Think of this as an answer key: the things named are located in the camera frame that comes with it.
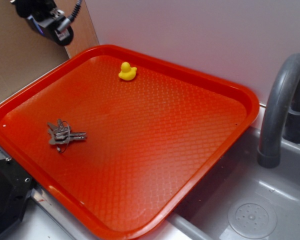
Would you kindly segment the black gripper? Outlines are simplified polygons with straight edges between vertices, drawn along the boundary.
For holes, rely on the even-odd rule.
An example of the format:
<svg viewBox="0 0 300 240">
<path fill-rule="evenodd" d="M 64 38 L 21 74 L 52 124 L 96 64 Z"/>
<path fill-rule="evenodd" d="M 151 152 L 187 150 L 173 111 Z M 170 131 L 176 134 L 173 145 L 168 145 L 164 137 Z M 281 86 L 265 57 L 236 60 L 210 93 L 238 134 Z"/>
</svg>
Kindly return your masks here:
<svg viewBox="0 0 300 240">
<path fill-rule="evenodd" d="M 12 0 L 10 2 L 20 18 L 25 19 L 29 27 L 42 37 L 59 46 L 68 46 L 74 32 L 71 21 L 65 17 L 53 0 Z"/>
</svg>

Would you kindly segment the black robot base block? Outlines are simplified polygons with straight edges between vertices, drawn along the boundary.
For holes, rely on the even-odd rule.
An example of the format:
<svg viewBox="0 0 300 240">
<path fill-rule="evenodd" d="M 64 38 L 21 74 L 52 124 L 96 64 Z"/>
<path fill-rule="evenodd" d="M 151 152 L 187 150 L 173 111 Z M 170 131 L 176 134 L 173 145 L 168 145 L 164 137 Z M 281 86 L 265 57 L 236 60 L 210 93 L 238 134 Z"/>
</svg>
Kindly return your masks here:
<svg viewBox="0 0 300 240">
<path fill-rule="evenodd" d="M 0 159 L 0 238 L 23 221 L 33 177 L 13 158 Z"/>
</svg>

